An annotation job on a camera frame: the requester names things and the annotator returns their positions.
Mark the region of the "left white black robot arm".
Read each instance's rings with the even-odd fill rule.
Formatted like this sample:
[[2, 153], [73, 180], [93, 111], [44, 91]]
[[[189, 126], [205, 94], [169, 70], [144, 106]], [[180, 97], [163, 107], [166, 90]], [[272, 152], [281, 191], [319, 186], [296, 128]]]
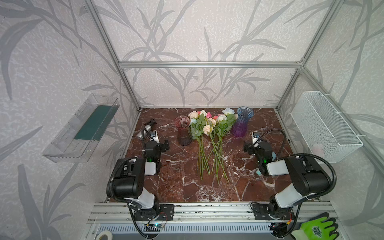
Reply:
[[144, 143], [143, 157], [119, 159], [107, 183], [106, 194], [118, 202], [126, 203], [137, 212], [157, 215], [159, 200], [144, 187], [146, 176], [159, 174], [161, 154], [170, 149], [169, 141], [155, 140]]

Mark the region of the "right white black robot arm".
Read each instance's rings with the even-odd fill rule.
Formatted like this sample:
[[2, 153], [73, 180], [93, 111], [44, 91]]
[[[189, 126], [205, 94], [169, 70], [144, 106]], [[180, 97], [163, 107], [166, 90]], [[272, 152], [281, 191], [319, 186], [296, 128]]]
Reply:
[[269, 203], [250, 204], [256, 220], [281, 220], [293, 212], [293, 207], [327, 195], [336, 186], [336, 171], [319, 156], [300, 153], [273, 158], [271, 144], [260, 141], [244, 143], [244, 152], [256, 157], [261, 175], [291, 178], [291, 184], [271, 196]]

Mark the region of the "purple blue glass vase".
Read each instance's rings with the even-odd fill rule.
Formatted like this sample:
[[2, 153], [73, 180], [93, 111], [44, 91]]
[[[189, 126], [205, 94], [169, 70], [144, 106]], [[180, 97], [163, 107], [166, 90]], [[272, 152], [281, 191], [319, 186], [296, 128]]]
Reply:
[[248, 130], [248, 121], [254, 116], [254, 111], [248, 107], [237, 109], [238, 118], [232, 127], [232, 134], [237, 138], [242, 138]]

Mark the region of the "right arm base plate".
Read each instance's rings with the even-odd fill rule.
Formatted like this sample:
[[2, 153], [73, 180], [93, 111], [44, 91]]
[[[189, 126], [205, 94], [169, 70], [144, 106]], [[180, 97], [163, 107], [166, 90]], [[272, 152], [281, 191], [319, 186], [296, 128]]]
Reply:
[[252, 202], [250, 207], [256, 220], [277, 220], [284, 222], [292, 220], [293, 218], [292, 208], [283, 209], [274, 203], [261, 204]]

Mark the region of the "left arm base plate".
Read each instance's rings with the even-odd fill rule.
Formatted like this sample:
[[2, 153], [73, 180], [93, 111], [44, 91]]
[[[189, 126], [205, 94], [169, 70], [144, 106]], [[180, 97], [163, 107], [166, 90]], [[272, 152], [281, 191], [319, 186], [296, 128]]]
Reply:
[[174, 218], [175, 205], [160, 204], [151, 209], [134, 211], [134, 219], [136, 221], [172, 221]]

